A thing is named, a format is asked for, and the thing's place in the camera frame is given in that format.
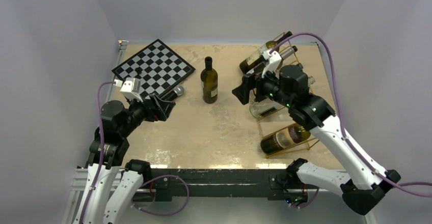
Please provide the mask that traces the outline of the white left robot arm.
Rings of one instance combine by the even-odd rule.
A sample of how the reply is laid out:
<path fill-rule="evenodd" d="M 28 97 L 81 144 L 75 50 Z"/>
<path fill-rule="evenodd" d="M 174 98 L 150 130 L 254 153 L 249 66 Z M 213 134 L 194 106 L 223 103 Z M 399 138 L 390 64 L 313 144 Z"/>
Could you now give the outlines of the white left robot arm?
<path fill-rule="evenodd" d="M 129 148 L 128 136 L 143 121 L 166 121 L 176 105 L 175 95 L 163 99 L 134 99 L 128 108 L 118 100 L 106 102 L 100 110 L 99 127 L 95 130 L 87 160 L 87 181 L 74 223 L 116 223 L 130 206 L 134 193 L 152 181 L 150 164 L 130 160 L 121 173 L 117 188 L 114 180 Z"/>

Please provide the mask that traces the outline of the green bottle silver neck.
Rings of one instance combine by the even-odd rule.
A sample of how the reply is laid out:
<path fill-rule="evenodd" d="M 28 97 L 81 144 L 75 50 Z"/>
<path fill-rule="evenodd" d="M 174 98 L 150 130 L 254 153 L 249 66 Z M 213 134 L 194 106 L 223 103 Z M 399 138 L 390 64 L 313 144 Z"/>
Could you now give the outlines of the green bottle silver neck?
<path fill-rule="evenodd" d="M 303 126 L 293 123 L 281 131 L 263 138 L 260 142 L 260 147 L 264 154 L 270 155 L 304 142 L 310 136 L 311 133 Z"/>

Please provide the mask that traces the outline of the green wine bottle dark label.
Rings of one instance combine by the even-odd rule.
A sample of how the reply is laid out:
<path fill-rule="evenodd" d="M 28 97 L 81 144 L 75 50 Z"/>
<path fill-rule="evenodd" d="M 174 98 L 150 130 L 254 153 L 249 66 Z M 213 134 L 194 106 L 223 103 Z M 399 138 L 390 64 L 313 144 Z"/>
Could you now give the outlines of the green wine bottle dark label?
<path fill-rule="evenodd" d="M 291 55 L 295 54 L 297 52 L 297 50 L 298 50 L 297 47 L 293 46 L 293 47 L 285 49 L 282 53 L 278 52 L 280 54 L 281 58 L 282 58 L 282 61 L 279 64 L 279 66 L 277 67 L 276 71 L 282 67 L 283 61 L 285 59 L 287 59 L 288 57 L 290 57 Z M 262 55 L 260 56 L 260 58 L 258 59 L 258 61 L 260 63 L 255 68 L 252 68 L 250 71 L 248 71 L 245 75 L 259 74 L 261 76 L 261 73 L 262 73 L 263 68 L 264 68 L 264 63 L 263 63 L 264 62 L 264 58 L 263 58 Z"/>

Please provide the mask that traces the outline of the clear glass bottle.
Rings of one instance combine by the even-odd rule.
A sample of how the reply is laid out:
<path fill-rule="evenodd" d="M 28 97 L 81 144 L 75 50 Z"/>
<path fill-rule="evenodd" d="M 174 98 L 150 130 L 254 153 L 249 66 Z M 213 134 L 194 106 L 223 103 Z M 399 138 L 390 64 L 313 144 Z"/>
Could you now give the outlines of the clear glass bottle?
<path fill-rule="evenodd" d="M 252 89 L 252 92 L 250 93 L 250 104 L 249 104 L 249 111 L 250 114 L 257 120 L 264 119 L 265 117 L 268 117 L 269 115 L 274 114 L 275 112 L 278 112 L 284 108 L 289 108 L 290 103 L 285 102 L 279 102 L 279 101 L 273 101 L 268 98 L 265 98 L 262 101 L 256 102 L 256 88 Z"/>

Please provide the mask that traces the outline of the tall dark green bottle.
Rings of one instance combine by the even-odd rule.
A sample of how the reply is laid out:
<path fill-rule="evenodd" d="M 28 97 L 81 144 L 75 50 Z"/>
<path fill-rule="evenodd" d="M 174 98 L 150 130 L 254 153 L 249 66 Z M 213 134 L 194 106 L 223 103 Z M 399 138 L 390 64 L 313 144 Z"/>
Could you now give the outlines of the tall dark green bottle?
<path fill-rule="evenodd" d="M 218 98 L 218 73 L 212 66 L 212 57 L 206 57 L 204 62 L 205 68 L 200 75 L 202 97 L 206 103 L 212 104 Z"/>

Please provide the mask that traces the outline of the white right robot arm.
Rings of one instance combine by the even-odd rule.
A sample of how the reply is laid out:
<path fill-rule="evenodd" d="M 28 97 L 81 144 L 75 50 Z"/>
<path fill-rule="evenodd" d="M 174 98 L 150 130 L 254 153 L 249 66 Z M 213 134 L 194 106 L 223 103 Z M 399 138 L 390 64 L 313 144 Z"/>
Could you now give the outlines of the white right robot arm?
<path fill-rule="evenodd" d="M 297 65 L 281 68 L 279 76 L 271 72 L 246 74 L 232 94 L 248 104 L 250 91 L 256 89 L 255 101 L 270 99 L 288 108 L 290 117 L 321 141 L 344 170 L 329 170 L 297 159 L 286 169 L 287 183 L 293 187 L 314 185 L 342 197 L 345 204 L 359 215 L 368 214 L 392 189 L 401 176 L 373 160 L 341 128 L 333 108 L 309 90 L 309 78 Z"/>

